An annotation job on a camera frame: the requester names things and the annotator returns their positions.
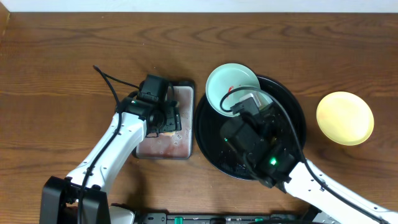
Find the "green and yellow sponge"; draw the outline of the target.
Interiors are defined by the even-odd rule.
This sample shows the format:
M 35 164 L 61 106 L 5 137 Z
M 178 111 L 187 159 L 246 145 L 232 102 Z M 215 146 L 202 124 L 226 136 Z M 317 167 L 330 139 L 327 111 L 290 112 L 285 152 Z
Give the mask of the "green and yellow sponge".
M 176 131 L 166 132 L 166 133 L 162 133 L 162 134 L 166 135 L 166 136 L 173 136 L 174 134 L 176 134 Z

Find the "yellow plate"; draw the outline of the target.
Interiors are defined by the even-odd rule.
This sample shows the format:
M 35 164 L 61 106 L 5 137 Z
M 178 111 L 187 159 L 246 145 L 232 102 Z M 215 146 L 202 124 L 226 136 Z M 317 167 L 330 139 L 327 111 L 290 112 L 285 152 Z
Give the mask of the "yellow plate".
M 346 91 L 324 96 L 317 106 L 316 119 L 327 138 L 344 146 L 365 142 L 374 129 L 374 116 L 369 105 Z

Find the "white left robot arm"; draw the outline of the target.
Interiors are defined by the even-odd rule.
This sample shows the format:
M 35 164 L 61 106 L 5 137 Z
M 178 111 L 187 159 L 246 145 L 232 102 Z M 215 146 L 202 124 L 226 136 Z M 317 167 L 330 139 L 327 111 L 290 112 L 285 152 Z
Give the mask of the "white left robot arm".
M 40 223 L 134 223 L 135 213 L 109 205 L 107 194 L 132 151 L 151 135 L 181 129 L 178 103 L 126 97 L 104 136 L 65 178 L 50 177 L 42 191 Z

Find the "mint green plate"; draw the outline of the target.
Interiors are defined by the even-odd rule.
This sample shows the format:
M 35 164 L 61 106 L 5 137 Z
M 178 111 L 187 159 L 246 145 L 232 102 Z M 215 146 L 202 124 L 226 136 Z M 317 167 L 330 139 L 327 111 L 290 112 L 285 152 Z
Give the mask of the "mint green plate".
M 255 73 L 244 65 L 227 63 L 214 69 L 206 82 L 206 97 L 211 107 L 219 114 L 234 117 L 238 114 L 225 112 L 220 107 L 220 101 L 225 94 L 242 86 L 260 88 Z M 244 97 L 252 96 L 259 109 L 265 108 L 272 100 L 265 94 L 252 90 L 241 90 L 230 94 L 223 102 L 223 108 L 229 110 Z

